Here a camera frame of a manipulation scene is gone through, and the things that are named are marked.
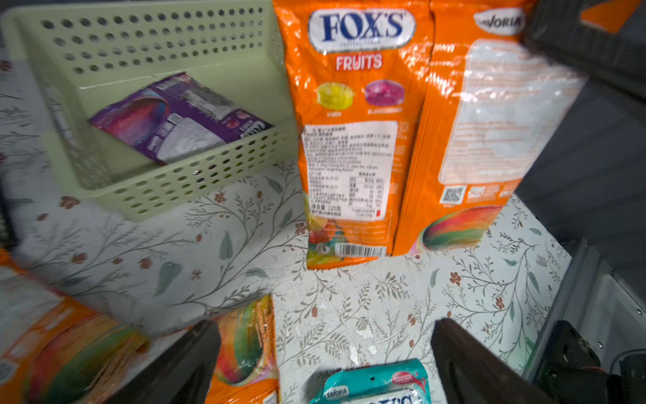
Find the teal Fox's candy bag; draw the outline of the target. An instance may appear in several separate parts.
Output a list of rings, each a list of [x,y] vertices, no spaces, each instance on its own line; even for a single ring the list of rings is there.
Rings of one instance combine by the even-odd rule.
[[[432,398],[422,362],[406,360],[336,372],[311,399],[320,403],[432,403]]]

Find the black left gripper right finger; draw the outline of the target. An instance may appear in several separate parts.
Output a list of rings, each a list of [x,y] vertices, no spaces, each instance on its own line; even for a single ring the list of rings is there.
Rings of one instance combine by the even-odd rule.
[[[450,318],[435,322],[431,345],[448,403],[553,402]]]

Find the purple candy bag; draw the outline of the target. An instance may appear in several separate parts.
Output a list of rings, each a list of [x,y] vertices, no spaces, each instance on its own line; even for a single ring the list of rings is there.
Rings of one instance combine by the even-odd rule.
[[[89,122],[159,164],[175,163],[274,127],[185,72],[101,109]]]

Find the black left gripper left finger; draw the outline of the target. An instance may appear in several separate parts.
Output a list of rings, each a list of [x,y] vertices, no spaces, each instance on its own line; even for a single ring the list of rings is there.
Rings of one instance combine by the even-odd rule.
[[[196,324],[108,403],[204,403],[220,351],[216,323]]]

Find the orange Fox's fruits candy bag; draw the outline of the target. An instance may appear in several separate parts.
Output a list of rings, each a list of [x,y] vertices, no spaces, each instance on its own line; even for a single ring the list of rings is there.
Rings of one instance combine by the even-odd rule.
[[[390,256],[430,74],[426,1],[277,1],[299,130],[306,265]]]

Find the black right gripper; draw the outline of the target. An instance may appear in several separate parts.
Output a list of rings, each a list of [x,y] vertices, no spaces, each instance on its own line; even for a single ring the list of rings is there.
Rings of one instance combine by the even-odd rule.
[[[581,20],[599,1],[539,1],[523,44],[629,96],[645,94],[645,45]]]

